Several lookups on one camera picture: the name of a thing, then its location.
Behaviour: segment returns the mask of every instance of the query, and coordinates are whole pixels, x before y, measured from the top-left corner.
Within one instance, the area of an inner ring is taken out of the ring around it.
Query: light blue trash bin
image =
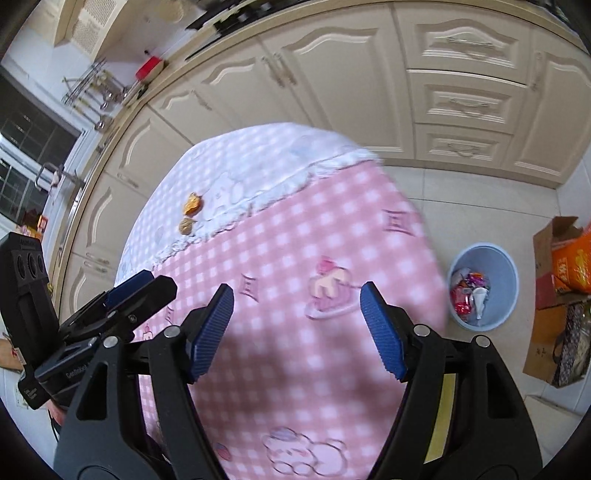
[[[484,273],[491,283],[491,291],[485,304],[484,314],[477,325],[464,322],[455,312],[452,300],[449,309],[454,320],[474,332],[486,332],[503,323],[513,312],[519,296],[519,275],[513,259],[501,247],[493,244],[474,244],[462,251],[452,262],[447,273],[447,285],[452,274],[459,268]]]

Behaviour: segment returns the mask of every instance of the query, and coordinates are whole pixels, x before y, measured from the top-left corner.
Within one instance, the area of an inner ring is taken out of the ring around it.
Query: blue gripper pad
[[[403,379],[407,372],[404,364],[404,348],[402,342],[388,318],[388,305],[379,294],[373,282],[361,287],[361,312],[368,324],[369,332],[382,358],[386,370],[398,379]]]
[[[119,303],[131,297],[139,289],[145,287],[153,279],[154,276],[152,275],[152,272],[142,270],[141,272],[136,273],[133,277],[125,280],[121,285],[112,288],[109,290],[105,300],[106,309],[110,310],[116,307]]]
[[[207,318],[190,348],[193,380],[207,373],[234,311],[234,292],[222,284],[206,307]]]

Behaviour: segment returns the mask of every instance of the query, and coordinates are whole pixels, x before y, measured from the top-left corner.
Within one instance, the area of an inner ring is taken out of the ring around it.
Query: pink checkered tablecloth
[[[372,280],[439,332],[446,318],[421,216],[374,161],[313,179],[154,274],[172,277],[178,295],[137,339],[180,324],[220,283],[234,290],[209,373],[190,387],[231,480],[367,478],[404,386],[384,369],[359,289]],[[148,432],[161,440],[149,378],[140,383]]]

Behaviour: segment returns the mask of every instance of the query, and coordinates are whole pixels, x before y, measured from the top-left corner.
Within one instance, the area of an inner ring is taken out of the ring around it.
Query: screw
[[[115,345],[117,345],[117,343],[119,343],[119,339],[114,336],[107,337],[105,340],[103,340],[103,345],[105,348],[113,348]]]
[[[413,332],[419,337],[426,337],[431,333],[431,330],[427,325],[416,325]]]
[[[181,329],[178,328],[176,325],[171,325],[170,327],[166,327],[164,331],[164,336],[166,338],[174,338],[181,333]]]
[[[481,346],[482,348],[486,348],[491,344],[491,341],[488,337],[485,337],[484,335],[479,335],[476,337],[476,344],[478,346]]]

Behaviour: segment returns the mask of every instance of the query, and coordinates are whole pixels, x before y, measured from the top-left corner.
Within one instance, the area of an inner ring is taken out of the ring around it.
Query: cabinet handle
[[[535,60],[534,60],[534,79],[531,82],[531,89],[532,91],[537,91],[540,86],[540,82],[542,81],[542,74],[543,74],[543,64],[544,64],[544,54],[540,51],[535,52]]]
[[[460,147],[465,146],[465,145],[451,143],[451,142],[447,144],[447,147],[450,150],[454,151],[458,155],[461,155],[462,157],[473,157],[476,154],[476,152],[478,152],[480,150],[480,147],[478,147],[476,145],[471,145],[470,147],[464,148],[464,149],[457,148],[455,145],[460,145]]]
[[[101,257],[95,257],[93,254],[90,253],[86,253],[86,258],[90,258],[92,261],[95,261],[97,263],[100,263],[102,265],[109,265],[109,261],[105,260],[104,258]]]
[[[281,64],[281,68],[283,69],[283,73],[285,74],[287,79],[290,81],[290,83],[292,85],[297,85],[296,76],[293,74],[293,72],[287,66],[287,63],[285,62],[285,59],[283,58],[281,53],[275,53],[274,57]]]
[[[92,268],[93,270],[96,270],[98,273],[107,273],[109,271],[105,267],[97,267],[96,265],[93,265],[92,263],[86,260],[84,260],[84,266]]]
[[[487,102],[467,102],[465,100],[458,100],[457,98],[450,99],[449,103],[468,108],[488,108],[491,106],[491,104]]]
[[[468,47],[480,47],[480,48],[491,48],[496,50],[496,45],[493,42],[479,42],[472,40],[465,40],[463,38],[448,37],[447,43],[456,43],[460,45],[466,45]]]
[[[133,188],[139,189],[139,184],[131,180],[128,176],[123,175],[122,173],[118,173],[117,178],[123,180],[125,183],[130,184]]]
[[[281,88],[285,88],[285,83],[283,82],[283,79],[277,73],[271,61],[267,57],[263,57],[261,60],[267,65],[267,68],[269,69],[269,74],[271,75],[271,78],[275,80],[276,84],[279,85]]]
[[[209,103],[207,103],[205,100],[203,100],[203,97],[201,97],[201,95],[199,95],[197,92],[193,92],[193,93],[197,97],[197,101],[198,101],[199,105],[201,105],[202,107],[205,108],[205,110],[208,110],[210,112],[213,110],[213,108],[211,108],[209,106]]]

